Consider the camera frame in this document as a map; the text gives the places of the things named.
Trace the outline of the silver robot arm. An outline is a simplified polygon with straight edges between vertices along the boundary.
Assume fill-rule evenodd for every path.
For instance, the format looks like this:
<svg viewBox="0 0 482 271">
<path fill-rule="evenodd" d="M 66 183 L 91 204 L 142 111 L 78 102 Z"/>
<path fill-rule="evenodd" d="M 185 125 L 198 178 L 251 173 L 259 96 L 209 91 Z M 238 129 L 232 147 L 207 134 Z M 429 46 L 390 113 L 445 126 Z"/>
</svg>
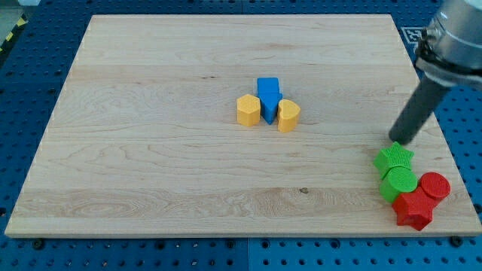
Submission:
<svg viewBox="0 0 482 271">
<path fill-rule="evenodd" d="M 446 0 L 422 31 L 418 69 L 444 86 L 481 89 L 481 0 Z"/>
</svg>

